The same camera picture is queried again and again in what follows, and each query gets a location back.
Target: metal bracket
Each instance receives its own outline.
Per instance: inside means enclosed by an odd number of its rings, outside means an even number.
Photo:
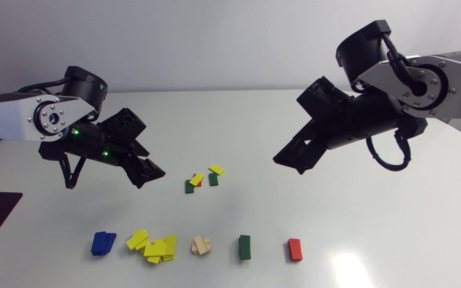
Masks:
[[[362,73],[359,78],[403,102],[404,112],[414,117],[461,118],[461,51],[413,57],[409,61],[415,67],[408,69],[416,75],[415,77],[422,74],[421,81],[428,87],[427,93],[423,96],[413,95],[409,88],[397,79],[387,62],[379,62]],[[422,69],[419,67],[421,65],[429,65],[431,70]],[[433,71],[437,69],[445,75],[444,79]],[[437,106],[432,105],[435,102],[441,103]]]
[[[39,106],[42,107],[40,108],[40,118],[37,118],[35,117],[35,110]],[[53,95],[33,95],[13,101],[2,101],[0,102],[0,139],[56,141],[63,136],[61,131],[64,128],[83,118],[93,109],[93,106],[78,97],[62,96],[62,100],[60,100]],[[44,127],[46,133],[37,129],[36,120],[39,121],[40,126]]]

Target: green block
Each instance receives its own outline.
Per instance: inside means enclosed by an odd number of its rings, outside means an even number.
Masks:
[[[186,194],[195,192],[195,187],[190,184],[190,180],[186,180],[184,187],[186,189]]]
[[[218,174],[210,173],[207,177],[209,178],[209,186],[218,186]]]
[[[251,259],[250,236],[249,235],[241,235],[239,237],[239,259],[241,260]]]

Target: table surface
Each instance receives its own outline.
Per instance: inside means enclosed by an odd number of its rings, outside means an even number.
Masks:
[[[67,190],[38,142],[1,142],[0,191],[24,197],[0,229],[0,287],[461,286],[461,133],[429,120],[401,172],[381,168],[362,141],[298,175],[271,159],[309,120],[300,93],[109,94],[101,119],[132,109],[148,126],[139,141],[166,171],[142,189],[122,168],[87,161]],[[375,146],[400,162],[392,135]],[[205,179],[186,195],[184,181],[211,164],[225,169],[220,185]],[[154,266],[129,251],[140,228],[177,235],[175,260]],[[97,231],[117,233],[104,257],[90,254]],[[199,234],[212,250],[195,256]],[[240,234],[251,235],[251,260],[239,260]],[[303,261],[289,261],[289,238]]]

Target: blue block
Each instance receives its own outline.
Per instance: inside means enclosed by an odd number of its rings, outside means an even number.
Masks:
[[[106,245],[104,246],[104,254],[110,253],[113,242],[115,242],[115,238],[117,238],[117,233],[106,233]]]
[[[97,232],[94,235],[94,242],[92,243],[92,249],[90,252],[92,252],[92,255],[94,253],[100,253],[104,252],[104,249],[106,248],[106,232]]]

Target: white wall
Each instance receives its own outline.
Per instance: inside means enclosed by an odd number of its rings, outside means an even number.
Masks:
[[[346,88],[335,49],[378,19],[406,55],[461,50],[461,1],[0,0],[0,93],[68,65],[111,92]]]

